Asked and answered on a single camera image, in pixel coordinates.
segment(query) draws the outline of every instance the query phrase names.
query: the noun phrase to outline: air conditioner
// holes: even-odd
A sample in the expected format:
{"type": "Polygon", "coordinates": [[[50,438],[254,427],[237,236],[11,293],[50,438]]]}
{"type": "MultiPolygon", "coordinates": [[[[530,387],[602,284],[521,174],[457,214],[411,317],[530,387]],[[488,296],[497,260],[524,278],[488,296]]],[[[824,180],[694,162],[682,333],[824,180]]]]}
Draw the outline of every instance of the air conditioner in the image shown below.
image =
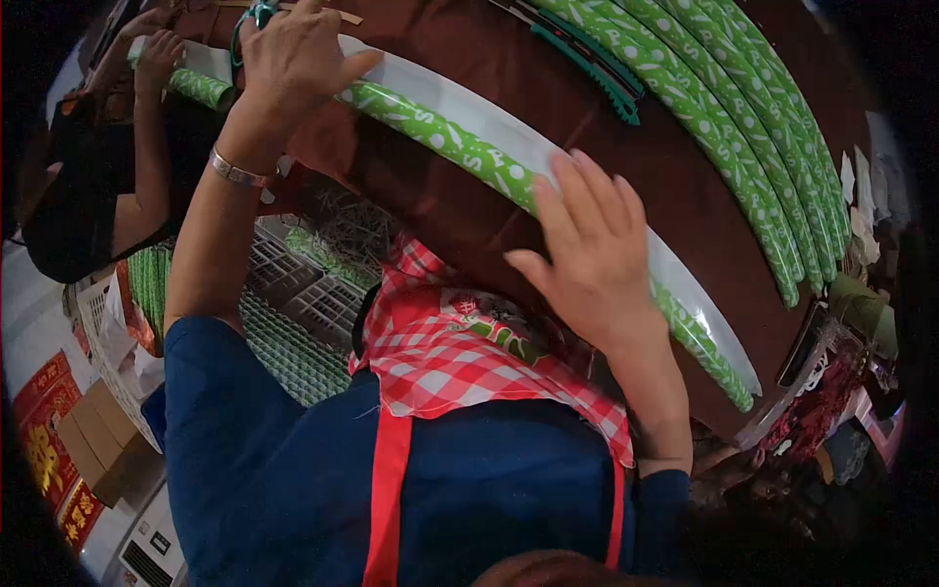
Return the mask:
{"type": "Polygon", "coordinates": [[[165,483],[121,545],[120,561],[125,567],[123,584],[129,587],[189,585],[165,483]]]}

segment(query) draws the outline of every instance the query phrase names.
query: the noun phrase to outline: silver bracelet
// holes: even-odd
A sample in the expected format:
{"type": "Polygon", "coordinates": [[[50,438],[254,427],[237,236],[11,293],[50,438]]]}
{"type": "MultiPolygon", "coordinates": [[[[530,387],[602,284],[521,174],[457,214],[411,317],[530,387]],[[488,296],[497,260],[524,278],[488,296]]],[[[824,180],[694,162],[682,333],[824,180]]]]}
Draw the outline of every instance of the silver bracelet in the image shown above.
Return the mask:
{"type": "Polygon", "coordinates": [[[272,173],[269,176],[259,176],[256,173],[239,169],[226,160],[222,159],[219,152],[212,146],[212,152],[208,155],[208,162],[212,168],[225,179],[240,183],[241,185],[251,186],[253,188],[267,188],[273,184],[278,174],[272,173]]]}

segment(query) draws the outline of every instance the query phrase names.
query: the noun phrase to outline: red poster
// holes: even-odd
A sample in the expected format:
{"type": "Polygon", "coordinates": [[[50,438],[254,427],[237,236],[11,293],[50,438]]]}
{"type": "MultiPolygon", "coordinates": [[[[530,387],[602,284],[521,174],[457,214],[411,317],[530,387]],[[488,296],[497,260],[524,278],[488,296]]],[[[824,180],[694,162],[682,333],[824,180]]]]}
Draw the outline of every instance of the red poster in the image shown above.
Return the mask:
{"type": "Polygon", "coordinates": [[[62,514],[59,524],[66,542],[71,546],[77,557],[82,552],[82,546],[91,533],[91,527],[98,521],[98,516],[104,511],[104,504],[91,494],[91,489],[84,481],[79,481],[75,491],[71,494],[69,506],[62,514]]]}
{"type": "Polygon", "coordinates": [[[59,351],[13,400],[13,415],[20,427],[26,459],[53,512],[58,512],[78,481],[78,472],[56,429],[81,398],[65,353],[59,351]]]}

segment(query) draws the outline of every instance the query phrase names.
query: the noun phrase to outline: red apron strap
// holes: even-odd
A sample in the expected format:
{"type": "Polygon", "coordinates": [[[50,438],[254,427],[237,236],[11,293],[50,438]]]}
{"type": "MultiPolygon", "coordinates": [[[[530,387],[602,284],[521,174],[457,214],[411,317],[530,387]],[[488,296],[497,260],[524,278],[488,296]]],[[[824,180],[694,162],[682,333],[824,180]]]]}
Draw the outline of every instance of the red apron strap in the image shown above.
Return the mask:
{"type": "Polygon", "coordinates": [[[401,531],[401,486],[410,453],[411,419],[378,414],[372,462],[372,531],[368,541],[363,587],[394,587],[398,577],[401,531]]]}
{"type": "Polygon", "coordinates": [[[609,529],[607,547],[607,568],[617,570],[620,561],[620,547],[623,544],[623,508],[625,499],[626,470],[620,459],[610,451],[613,457],[613,520],[609,529]]]}

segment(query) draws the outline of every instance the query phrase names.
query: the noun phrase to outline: blue shirt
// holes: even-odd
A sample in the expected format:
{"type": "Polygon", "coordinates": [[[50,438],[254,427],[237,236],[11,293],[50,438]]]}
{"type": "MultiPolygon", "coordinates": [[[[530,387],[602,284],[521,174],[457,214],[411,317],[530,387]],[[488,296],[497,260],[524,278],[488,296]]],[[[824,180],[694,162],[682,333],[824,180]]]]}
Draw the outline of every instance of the blue shirt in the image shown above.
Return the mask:
{"type": "MultiPolygon", "coordinates": [[[[187,317],[166,351],[170,505],[194,585],[360,585],[368,554],[377,378],[304,409],[223,322],[187,317]]],[[[688,479],[626,482],[620,568],[662,571],[688,479]]],[[[603,562],[606,443],[550,400],[417,419],[401,493],[398,582],[466,585],[498,561],[564,548],[603,562]]]]}

